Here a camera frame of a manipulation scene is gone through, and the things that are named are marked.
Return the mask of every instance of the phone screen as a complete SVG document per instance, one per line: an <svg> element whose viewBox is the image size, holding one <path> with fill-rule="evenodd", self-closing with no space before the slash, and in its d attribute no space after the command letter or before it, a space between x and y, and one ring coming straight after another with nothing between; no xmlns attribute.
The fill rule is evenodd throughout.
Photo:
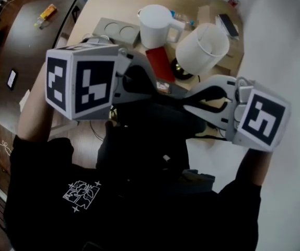
<svg viewBox="0 0 300 251"><path fill-rule="evenodd" d="M17 73L14 70L11 70L10 75L8 77L8 81L7 81L7 86L10 89L13 89L13 87L14 87L16 76L17 76Z"/></svg>
<svg viewBox="0 0 300 251"><path fill-rule="evenodd" d="M238 32L237 32L233 22L230 20L229 16L227 14L219 14L219 17L221 18L221 21L224 24L227 31L229 32L230 36L237 37Z"/></svg>

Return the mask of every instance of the white plastic jug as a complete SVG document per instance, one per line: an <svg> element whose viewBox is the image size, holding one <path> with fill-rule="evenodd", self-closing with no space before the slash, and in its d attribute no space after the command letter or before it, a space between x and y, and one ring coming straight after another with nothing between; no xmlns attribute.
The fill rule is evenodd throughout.
<svg viewBox="0 0 300 251"><path fill-rule="evenodd" d="M185 23L172 18L172 13L161 5L148 5L139 11L141 42L146 48L162 47L166 42L177 43ZM177 35L168 37L170 29L177 30Z"/></svg>
<svg viewBox="0 0 300 251"><path fill-rule="evenodd" d="M228 36L219 27L204 23L177 45L176 58L185 72L206 74L228 53L229 47Z"/></svg>

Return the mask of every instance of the white cube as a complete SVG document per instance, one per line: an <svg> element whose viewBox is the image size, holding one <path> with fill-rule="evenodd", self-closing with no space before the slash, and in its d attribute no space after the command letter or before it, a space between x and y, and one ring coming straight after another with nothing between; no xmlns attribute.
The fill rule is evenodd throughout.
<svg viewBox="0 0 300 251"><path fill-rule="evenodd" d="M233 143L266 152L274 151L291 116L291 104L255 83Z"/></svg>
<svg viewBox="0 0 300 251"><path fill-rule="evenodd" d="M45 99L71 120L107 119L118 45L82 43L47 51Z"/></svg>

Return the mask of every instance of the red card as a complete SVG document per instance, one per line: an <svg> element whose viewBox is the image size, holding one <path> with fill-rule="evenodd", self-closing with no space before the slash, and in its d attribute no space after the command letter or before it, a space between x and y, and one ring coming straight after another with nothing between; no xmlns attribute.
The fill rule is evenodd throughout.
<svg viewBox="0 0 300 251"><path fill-rule="evenodd" d="M157 78L171 83L176 80L164 47L149 49L145 53Z"/></svg>

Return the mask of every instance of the paper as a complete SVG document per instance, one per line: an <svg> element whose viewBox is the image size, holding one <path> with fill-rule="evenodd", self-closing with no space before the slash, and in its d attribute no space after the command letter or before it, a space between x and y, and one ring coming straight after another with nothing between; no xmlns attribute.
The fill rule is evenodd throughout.
<svg viewBox="0 0 300 251"><path fill-rule="evenodd" d="M30 90L27 90L27 92L25 93L24 97L22 98L22 100L19 102L20 104L20 112L22 112L24 105L26 104L26 101L29 97L30 94Z"/></svg>

